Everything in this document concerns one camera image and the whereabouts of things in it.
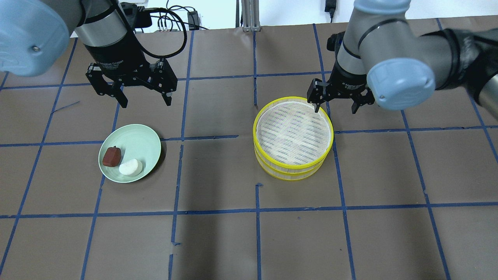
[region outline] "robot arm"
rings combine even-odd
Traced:
[[[351,98],[353,114],[374,101],[400,110],[422,103],[434,90],[465,86],[498,119],[498,29],[445,29],[417,38],[404,16],[409,5],[356,0],[347,30],[327,44],[336,54],[330,79],[313,80],[308,102]]]
[[[144,15],[151,24],[150,13],[156,11],[166,9],[130,5],[123,10],[117,0],[0,0],[0,24],[5,26],[0,31],[0,70],[19,76],[44,73],[75,31],[95,60],[86,76],[98,95],[114,97],[126,108],[121,87],[140,85],[158,91],[169,106],[178,79],[166,59],[183,50],[187,33],[184,28],[184,43],[175,53],[148,52],[131,26],[136,27],[137,18]],[[144,52],[158,58],[157,63],[148,63]],[[103,75],[113,83],[108,84]]]

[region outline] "blue joint cover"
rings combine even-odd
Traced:
[[[64,20],[40,0],[0,0],[0,71],[45,73],[66,50]]]
[[[434,72],[420,60],[392,58],[376,64],[367,74],[377,104],[403,110],[431,97],[436,88]]]
[[[410,8],[411,0],[355,0],[355,8],[372,14],[404,13]]]

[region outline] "black ring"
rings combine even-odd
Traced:
[[[360,57],[359,55],[355,55],[352,51],[350,51],[350,50],[346,47],[346,45],[344,44],[344,41],[343,41],[343,47],[344,47],[344,49],[346,50],[346,52],[347,52],[350,56],[353,56],[353,57],[355,57],[355,58],[357,58],[357,59],[361,59],[361,57]]]
[[[362,44],[363,39],[365,39],[365,37],[368,34],[370,34],[370,32],[374,31],[375,29],[381,27],[384,24],[393,23],[393,22],[404,22],[404,23],[408,24],[408,22],[406,22],[406,20],[400,19],[400,18],[391,18],[391,19],[386,19],[384,21],[381,21],[381,22],[377,23],[376,25],[370,27],[367,31],[365,31],[365,33],[363,33],[362,37],[360,38],[360,41],[358,42],[358,49],[360,49],[360,45]]]
[[[110,15],[111,13],[113,13],[115,10],[116,9],[114,8],[114,6],[110,6],[109,9],[105,10],[104,12],[102,12],[102,13],[96,15],[96,16],[87,18],[85,20],[84,24],[99,21],[99,20],[105,18],[106,16]]]

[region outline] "brown object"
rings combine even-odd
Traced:
[[[104,166],[115,167],[121,161],[121,149],[114,147],[107,148],[102,164]]]

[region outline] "metal post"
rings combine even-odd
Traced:
[[[241,0],[242,1],[242,21],[243,31],[261,31],[259,24],[259,0]]]

